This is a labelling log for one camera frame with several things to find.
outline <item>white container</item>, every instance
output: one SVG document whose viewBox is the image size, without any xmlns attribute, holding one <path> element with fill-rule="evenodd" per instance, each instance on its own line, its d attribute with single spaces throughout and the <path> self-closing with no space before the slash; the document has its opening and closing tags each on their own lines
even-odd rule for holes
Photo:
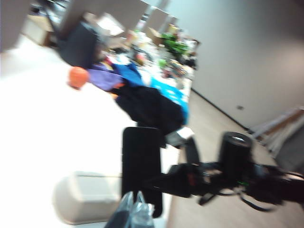
<svg viewBox="0 0 304 228">
<path fill-rule="evenodd" d="M 53 204 L 67 224 L 107 221 L 121 199 L 121 177 L 74 172 L 55 187 Z"/>
</svg>

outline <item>gray wall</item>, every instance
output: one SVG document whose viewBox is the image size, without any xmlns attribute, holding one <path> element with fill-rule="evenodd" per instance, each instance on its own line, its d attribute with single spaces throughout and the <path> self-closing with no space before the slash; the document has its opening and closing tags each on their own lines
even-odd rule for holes
<svg viewBox="0 0 304 228">
<path fill-rule="evenodd" d="M 242 125 L 304 103 L 304 9 L 294 1 L 171 0 L 167 9 L 202 42 L 193 88 Z"/>
<path fill-rule="evenodd" d="M 276 162 L 283 169 L 304 174 L 304 126 L 284 142 Z"/>
<path fill-rule="evenodd" d="M 0 51 L 14 47 L 29 11 L 30 2 L 31 0 L 1 0 Z"/>
</svg>

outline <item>white wall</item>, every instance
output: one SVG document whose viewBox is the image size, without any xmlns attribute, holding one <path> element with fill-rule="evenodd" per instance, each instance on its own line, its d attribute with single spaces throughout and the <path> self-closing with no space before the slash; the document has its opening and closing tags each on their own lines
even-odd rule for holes
<svg viewBox="0 0 304 228">
<path fill-rule="evenodd" d="M 157 6 L 161 0 L 143 0 L 152 6 Z"/>
<path fill-rule="evenodd" d="M 171 0 L 167 9 L 202 42 L 193 88 L 242 125 L 304 104 L 304 9 L 292 0 Z"/>
</svg>

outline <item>black cloth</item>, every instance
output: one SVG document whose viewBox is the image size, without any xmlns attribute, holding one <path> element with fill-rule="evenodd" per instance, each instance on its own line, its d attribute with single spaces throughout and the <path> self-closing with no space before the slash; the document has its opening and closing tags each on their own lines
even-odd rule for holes
<svg viewBox="0 0 304 228">
<path fill-rule="evenodd" d="M 181 106 L 162 96 L 155 88 L 144 86 L 114 89 L 117 104 L 141 126 L 158 128 L 167 135 L 181 128 Z"/>
</svg>

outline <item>green led light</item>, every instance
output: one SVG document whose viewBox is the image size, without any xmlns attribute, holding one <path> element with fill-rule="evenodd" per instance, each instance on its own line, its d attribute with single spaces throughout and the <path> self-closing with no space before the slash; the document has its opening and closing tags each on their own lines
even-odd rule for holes
<svg viewBox="0 0 304 228">
<path fill-rule="evenodd" d="M 240 185 L 249 186 L 249 183 L 247 183 L 247 182 L 238 181 L 238 183 L 239 183 Z"/>
</svg>

